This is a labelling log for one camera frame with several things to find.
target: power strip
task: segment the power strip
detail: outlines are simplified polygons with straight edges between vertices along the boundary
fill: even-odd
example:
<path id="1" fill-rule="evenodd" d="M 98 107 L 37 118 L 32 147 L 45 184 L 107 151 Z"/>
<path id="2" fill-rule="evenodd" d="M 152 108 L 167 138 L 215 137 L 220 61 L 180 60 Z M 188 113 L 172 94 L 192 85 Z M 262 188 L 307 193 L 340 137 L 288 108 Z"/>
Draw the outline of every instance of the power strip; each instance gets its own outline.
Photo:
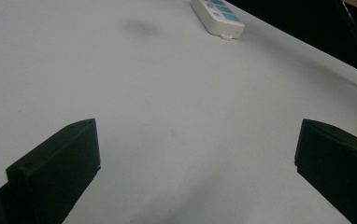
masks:
<path id="1" fill-rule="evenodd" d="M 192 0 L 191 7 L 212 35 L 223 39 L 236 39 L 245 24 L 221 0 Z"/>

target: white power strip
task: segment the white power strip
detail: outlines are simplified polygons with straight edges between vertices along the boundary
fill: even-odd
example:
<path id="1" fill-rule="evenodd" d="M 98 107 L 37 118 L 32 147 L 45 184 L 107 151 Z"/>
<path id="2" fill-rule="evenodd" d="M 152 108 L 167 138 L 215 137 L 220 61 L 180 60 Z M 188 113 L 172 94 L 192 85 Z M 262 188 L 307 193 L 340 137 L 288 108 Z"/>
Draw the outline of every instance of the white power strip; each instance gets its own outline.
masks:
<path id="1" fill-rule="evenodd" d="M 228 40 L 236 39 L 245 28 L 245 24 L 222 0 L 192 0 L 191 6 L 212 35 L 219 35 Z"/>

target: black object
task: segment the black object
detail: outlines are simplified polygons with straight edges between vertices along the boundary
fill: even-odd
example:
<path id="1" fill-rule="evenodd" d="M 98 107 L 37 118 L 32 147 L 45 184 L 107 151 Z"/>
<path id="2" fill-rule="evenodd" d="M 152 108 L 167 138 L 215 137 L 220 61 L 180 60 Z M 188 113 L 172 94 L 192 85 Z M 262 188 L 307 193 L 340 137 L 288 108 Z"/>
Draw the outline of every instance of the black object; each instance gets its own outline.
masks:
<path id="1" fill-rule="evenodd" d="M 357 223 L 357 137 L 305 119 L 295 153 L 298 174 Z"/>
<path id="2" fill-rule="evenodd" d="M 7 168 L 0 223 L 62 223 L 99 169 L 95 120 L 62 128 Z"/>
<path id="3" fill-rule="evenodd" d="M 357 68 L 357 8 L 340 0 L 228 0 L 255 17 Z M 357 137 L 304 120 L 298 173 L 349 221 L 357 223 Z"/>

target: white table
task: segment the white table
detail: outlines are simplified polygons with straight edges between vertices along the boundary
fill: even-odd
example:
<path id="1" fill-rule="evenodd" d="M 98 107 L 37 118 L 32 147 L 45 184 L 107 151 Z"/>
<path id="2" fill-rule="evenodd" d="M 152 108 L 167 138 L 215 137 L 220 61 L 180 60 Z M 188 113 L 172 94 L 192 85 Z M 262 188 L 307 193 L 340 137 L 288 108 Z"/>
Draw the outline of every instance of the white table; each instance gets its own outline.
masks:
<path id="1" fill-rule="evenodd" d="M 296 172 L 302 119 L 357 135 L 357 70 L 235 7 L 209 35 L 188 0 L 0 0 L 0 187 L 96 118 L 102 170 L 64 223 L 349 223 Z"/>

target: white surface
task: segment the white surface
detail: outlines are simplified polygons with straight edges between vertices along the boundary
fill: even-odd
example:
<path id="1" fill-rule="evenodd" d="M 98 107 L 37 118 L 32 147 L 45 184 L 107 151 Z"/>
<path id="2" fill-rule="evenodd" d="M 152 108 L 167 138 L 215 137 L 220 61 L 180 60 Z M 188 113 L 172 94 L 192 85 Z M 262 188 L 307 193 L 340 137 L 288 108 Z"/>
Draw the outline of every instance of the white surface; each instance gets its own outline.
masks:
<path id="1" fill-rule="evenodd" d="M 215 5 L 212 2 L 205 0 L 192 0 L 190 3 L 196 15 L 198 15 L 199 20 L 204 24 L 207 31 L 212 35 L 219 35 L 223 39 L 230 40 L 233 38 L 239 38 L 243 33 L 245 24 L 240 21 L 227 20 L 224 15 L 222 15 L 221 11 L 217 9 L 217 7 L 225 6 L 217 4 Z"/>
<path id="2" fill-rule="evenodd" d="M 0 187 L 96 118 L 102 170 L 68 223 L 349 223 L 293 164 L 304 118 L 357 135 L 357 70 L 236 10 L 188 1 L 0 1 Z"/>

